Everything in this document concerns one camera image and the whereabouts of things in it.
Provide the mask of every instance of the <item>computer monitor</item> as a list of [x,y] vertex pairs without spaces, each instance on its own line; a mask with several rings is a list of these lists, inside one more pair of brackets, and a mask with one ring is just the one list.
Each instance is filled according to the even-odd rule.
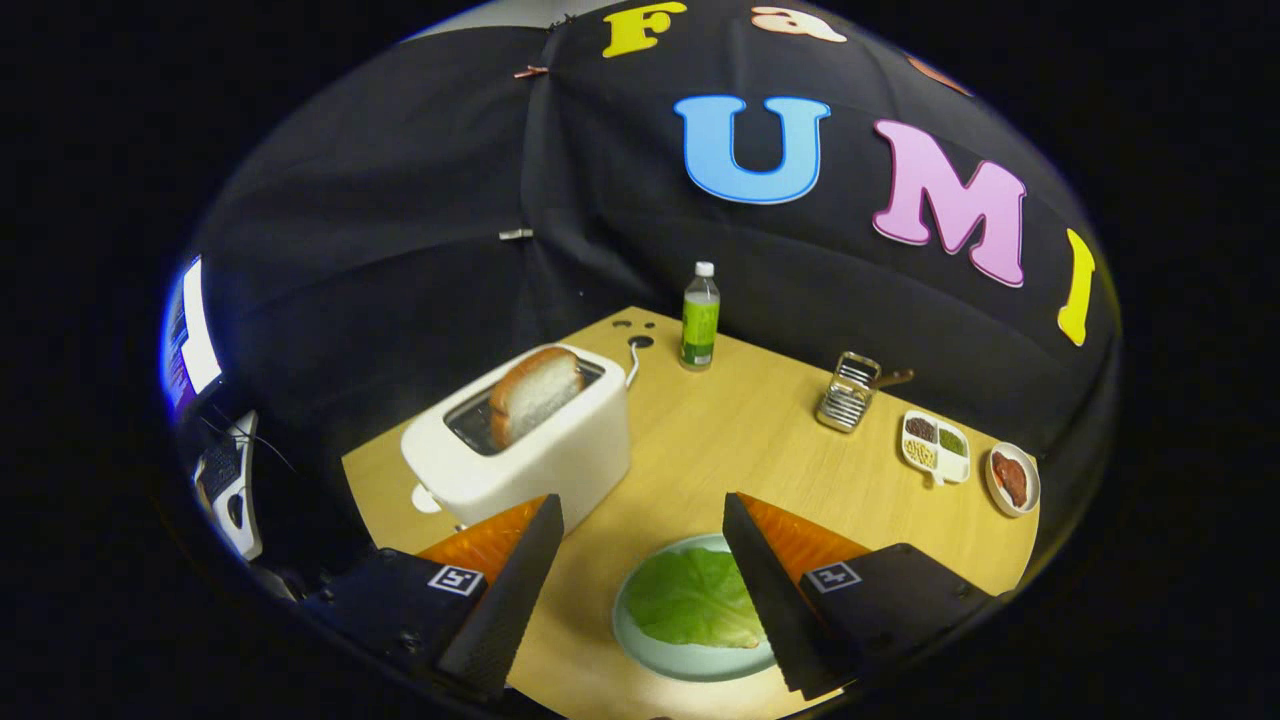
[[160,382],[169,398],[169,421],[183,423],[197,401],[223,377],[205,316],[204,264],[197,255],[169,291],[160,343]]

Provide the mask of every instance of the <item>letter m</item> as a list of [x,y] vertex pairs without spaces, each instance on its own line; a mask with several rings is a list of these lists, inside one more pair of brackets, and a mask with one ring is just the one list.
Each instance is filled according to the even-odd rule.
[[892,240],[928,245],[924,199],[942,236],[942,247],[955,255],[986,220],[969,260],[978,270],[1007,284],[1023,286],[1023,197],[1027,186],[1012,173],[983,160],[968,184],[929,133],[893,120],[878,120],[876,132],[893,152],[893,184],[888,208],[876,213],[872,225]]

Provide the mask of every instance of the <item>bottle label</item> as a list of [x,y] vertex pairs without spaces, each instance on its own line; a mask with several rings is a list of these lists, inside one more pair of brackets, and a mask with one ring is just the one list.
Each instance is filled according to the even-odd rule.
[[719,302],[701,305],[685,301],[685,328],[680,355],[690,365],[707,365],[712,361],[712,347],[716,345],[716,324],[719,320]]

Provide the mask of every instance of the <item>green lettuce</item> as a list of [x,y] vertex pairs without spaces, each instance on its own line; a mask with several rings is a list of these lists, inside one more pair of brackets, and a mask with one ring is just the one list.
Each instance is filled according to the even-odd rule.
[[626,609],[640,632],[672,644],[755,647],[764,628],[728,552],[660,552],[631,578]]

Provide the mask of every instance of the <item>letter u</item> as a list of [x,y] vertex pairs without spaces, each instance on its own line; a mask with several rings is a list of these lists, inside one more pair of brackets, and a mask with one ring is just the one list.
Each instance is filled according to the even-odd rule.
[[698,187],[754,205],[790,202],[813,190],[822,167],[818,122],[831,108],[804,97],[769,97],[764,108],[782,118],[782,163],[758,173],[733,159],[733,115],[746,109],[742,99],[699,95],[676,102],[685,118],[685,169]]

